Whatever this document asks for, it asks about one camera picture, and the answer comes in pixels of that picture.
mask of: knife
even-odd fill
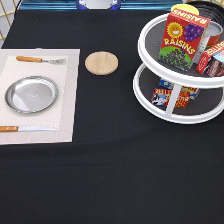
[[[55,128],[41,126],[0,126],[0,132],[17,132],[17,131],[57,131]]]
[[[48,62],[50,64],[61,64],[66,61],[66,59],[57,59],[57,60],[43,60],[42,58],[34,58],[34,57],[24,57],[17,56],[16,59],[18,61],[29,61],[29,62]]]

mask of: plate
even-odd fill
[[[200,16],[210,18],[224,27],[224,8],[220,5],[207,1],[193,1],[187,4],[197,8]]]
[[[30,76],[13,83],[5,94],[7,105],[20,113],[35,113],[49,107],[58,95],[54,81]]]

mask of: red box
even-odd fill
[[[170,100],[172,90],[168,89],[154,89],[152,104],[157,106],[167,106]],[[189,92],[180,92],[175,107],[186,107],[190,100]]]
[[[187,71],[199,51],[200,41],[211,19],[179,9],[169,13],[159,52],[159,60]]]
[[[204,51],[204,53],[201,55],[200,61],[198,62],[196,70],[199,73],[203,74],[207,70],[209,63],[211,62],[212,56],[222,50],[224,50],[224,41]]]

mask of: packaging label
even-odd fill
[[[179,9],[169,13],[159,60],[187,71],[197,53],[201,37],[211,20]]]
[[[224,41],[204,51],[197,65],[196,70],[201,74],[206,73],[209,63],[211,62],[212,56],[218,52],[221,52],[222,50],[224,50]]]
[[[167,106],[172,90],[155,89],[152,97],[152,104],[157,106]],[[180,92],[175,107],[186,107],[189,102],[189,92]]]
[[[165,79],[162,79],[162,78],[160,78],[159,85],[163,86],[167,89],[170,89],[170,90],[172,90],[173,87],[174,87],[173,83],[168,82],[168,81],[166,81]],[[189,92],[190,99],[194,100],[198,96],[200,89],[199,88],[182,86],[181,91],[182,92]]]

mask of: white object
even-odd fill
[[[79,4],[88,9],[109,9],[117,4],[117,0],[79,0]]]
[[[210,78],[201,78],[201,77],[192,77],[183,75],[177,72],[174,72],[164,66],[160,65],[157,61],[155,61],[147,52],[145,47],[145,38],[147,33],[157,24],[163,22],[167,19],[168,14],[161,15],[151,20],[146,26],[143,28],[139,40],[138,40],[138,53],[143,63],[156,75],[162,77],[163,79],[176,83],[182,86],[190,86],[196,88],[218,88],[224,86],[224,76],[216,77],[213,79]]]
[[[173,114],[173,109],[175,106],[176,99],[180,93],[181,86],[189,86],[189,87],[195,87],[195,88],[204,88],[204,89],[211,89],[211,88],[218,88],[218,87],[224,87],[224,77],[216,77],[216,78],[208,78],[208,77],[193,77],[193,76],[187,76],[178,72],[174,72],[168,68],[165,68],[161,64],[159,64],[156,60],[154,60],[148,51],[146,50],[145,46],[145,38],[150,32],[150,30],[159,24],[160,22],[163,22],[167,19],[168,14],[161,15],[153,20],[151,20],[149,23],[146,24],[146,26],[141,31],[139,40],[138,40],[138,53],[140,58],[143,61],[143,64],[139,67],[137,70],[134,80],[133,80],[133,89],[136,98],[140,102],[140,104],[149,112],[156,115],[157,117],[160,117],[164,120],[174,122],[174,123],[180,123],[180,124],[195,124],[195,123],[201,123],[208,121],[214,117],[216,117],[219,113],[222,112],[224,109],[224,97],[222,97],[220,103],[210,112],[199,114],[199,115],[192,115],[192,116],[184,116],[184,115],[177,115]],[[175,83],[174,85],[174,91],[170,98],[170,104],[168,104],[166,111],[161,110],[160,108],[154,106],[151,102],[149,102],[144,95],[142,94],[140,88],[139,88],[139,77],[142,73],[142,71],[145,68],[150,69],[155,75],[158,75],[159,77]]]
[[[144,95],[142,94],[140,87],[139,87],[139,77],[142,73],[142,71],[147,68],[144,64],[142,64],[134,77],[133,80],[133,89],[135,96],[139,103],[150,113],[154,114],[155,116],[164,119],[166,121],[174,122],[174,123],[179,123],[179,124],[196,124],[196,123],[201,123],[208,121],[214,117],[216,117],[218,114],[220,114],[224,108],[224,97],[222,97],[220,103],[215,107],[212,111],[200,114],[200,115],[192,115],[192,116],[184,116],[184,115],[177,115],[173,114],[172,111],[174,109],[174,105],[172,104],[171,106],[167,106],[166,111],[154,106],[151,102],[149,102]],[[177,86],[177,91],[175,91],[174,94],[171,94],[171,98],[173,97],[174,99],[177,98],[179,95],[179,85]]]

